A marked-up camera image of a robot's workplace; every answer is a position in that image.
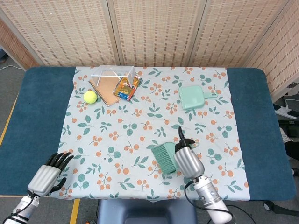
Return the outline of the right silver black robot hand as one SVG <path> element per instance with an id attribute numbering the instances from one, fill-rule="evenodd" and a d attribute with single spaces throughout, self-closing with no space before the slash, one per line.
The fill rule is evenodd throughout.
<path id="1" fill-rule="evenodd" d="M 175 145 L 174 160 L 186 178 L 199 178 L 204 174 L 205 168 L 192 149 L 195 141 L 186 138 L 181 127 L 178 128 L 178 134 L 180 140 Z"/>

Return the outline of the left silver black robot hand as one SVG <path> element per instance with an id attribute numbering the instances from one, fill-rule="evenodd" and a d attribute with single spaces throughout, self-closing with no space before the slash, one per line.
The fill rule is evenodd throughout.
<path id="1" fill-rule="evenodd" d="M 52 154 L 46 163 L 38 169 L 28 184 L 28 191 L 39 197 L 44 197 L 52 192 L 59 191 L 64 186 L 67 178 L 63 177 L 58 185 L 55 184 L 73 158 L 74 156 L 71 155 L 71 153 Z"/>

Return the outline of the green plastic brush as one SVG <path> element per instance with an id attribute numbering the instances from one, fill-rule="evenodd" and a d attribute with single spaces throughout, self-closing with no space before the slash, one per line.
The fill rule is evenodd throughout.
<path id="1" fill-rule="evenodd" d="M 180 170 L 174 160 L 175 144 L 173 142 L 157 145 L 151 151 L 163 174 L 172 174 Z"/>

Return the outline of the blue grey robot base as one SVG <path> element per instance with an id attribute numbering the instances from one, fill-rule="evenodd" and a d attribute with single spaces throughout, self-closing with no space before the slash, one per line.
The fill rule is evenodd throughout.
<path id="1" fill-rule="evenodd" d="M 198 224 L 186 200 L 101 200 L 97 224 Z"/>

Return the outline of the mint green dustpan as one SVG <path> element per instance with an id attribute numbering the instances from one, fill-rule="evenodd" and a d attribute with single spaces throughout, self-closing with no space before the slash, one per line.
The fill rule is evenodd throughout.
<path id="1" fill-rule="evenodd" d="M 180 87 L 179 95 L 183 110 L 202 108 L 206 99 L 218 97 L 217 93 L 203 92 L 198 85 Z"/>

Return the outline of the floral printed tablecloth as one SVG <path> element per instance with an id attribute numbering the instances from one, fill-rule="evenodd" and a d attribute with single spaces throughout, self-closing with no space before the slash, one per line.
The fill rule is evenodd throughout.
<path id="1" fill-rule="evenodd" d="M 225 68 L 137 67 L 140 86 L 130 101 L 106 106 L 84 101 L 95 68 L 77 67 L 74 89 L 62 127 L 59 153 L 71 153 L 61 177 L 59 199 L 122 198 L 150 201 L 184 198 L 188 179 L 177 170 L 163 174 L 151 152 L 177 143 L 178 128 L 196 142 L 195 154 L 219 195 L 249 200 L 249 186 L 239 143 Z M 183 110 L 182 86 L 198 85 L 218 97 L 199 109 Z"/>

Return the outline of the yellow tennis ball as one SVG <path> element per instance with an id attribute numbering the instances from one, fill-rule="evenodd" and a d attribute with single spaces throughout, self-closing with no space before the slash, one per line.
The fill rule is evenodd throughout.
<path id="1" fill-rule="evenodd" d="M 94 91 L 87 91 L 84 94 L 84 101 L 88 104 L 93 104 L 97 101 L 97 94 Z"/>

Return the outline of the colourful snack packet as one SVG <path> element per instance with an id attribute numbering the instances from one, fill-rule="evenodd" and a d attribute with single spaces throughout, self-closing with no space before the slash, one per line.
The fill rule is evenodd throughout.
<path id="1" fill-rule="evenodd" d="M 127 77 L 123 77 L 118 84 L 116 85 L 113 94 L 117 97 L 120 97 L 124 100 L 129 101 L 132 96 L 134 95 L 137 87 L 139 86 L 139 83 L 141 81 L 141 78 L 139 76 L 134 76 L 133 84 L 130 86 L 128 82 Z"/>

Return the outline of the clear plastic box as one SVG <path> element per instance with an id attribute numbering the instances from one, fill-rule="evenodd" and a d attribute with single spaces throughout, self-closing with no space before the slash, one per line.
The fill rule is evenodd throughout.
<path id="1" fill-rule="evenodd" d="M 118 66 L 118 65 L 101 65 L 91 75 L 92 78 L 96 78 L 97 84 L 99 84 L 102 77 L 117 78 L 118 81 L 122 78 L 128 80 L 129 86 L 133 86 L 133 80 L 135 76 L 134 66 Z"/>

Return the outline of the brown spiral notebook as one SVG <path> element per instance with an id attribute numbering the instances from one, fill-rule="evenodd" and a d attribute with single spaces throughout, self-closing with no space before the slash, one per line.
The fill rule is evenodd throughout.
<path id="1" fill-rule="evenodd" d="M 113 94 L 119 79 L 117 77 L 91 77 L 89 83 L 104 101 L 106 106 L 111 106 L 121 100 Z"/>

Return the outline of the white power strip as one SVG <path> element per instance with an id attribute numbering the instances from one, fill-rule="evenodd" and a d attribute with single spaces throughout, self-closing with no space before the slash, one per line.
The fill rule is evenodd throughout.
<path id="1" fill-rule="evenodd" d="M 273 104 L 273 107 L 274 107 L 275 113 L 279 116 L 282 116 L 282 117 L 285 117 L 288 119 L 292 119 L 292 120 L 296 120 L 299 118 L 299 112 L 289 109 L 287 106 L 284 107 L 284 106 L 280 106 L 277 104 Z"/>

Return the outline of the woven bamboo folding screen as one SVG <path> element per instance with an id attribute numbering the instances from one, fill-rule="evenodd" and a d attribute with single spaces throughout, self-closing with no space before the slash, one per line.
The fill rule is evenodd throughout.
<path id="1" fill-rule="evenodd" d="M 37 66 L 251 67 L 299 85 L 299 0 L 0 0 L 0 46 Z"/>

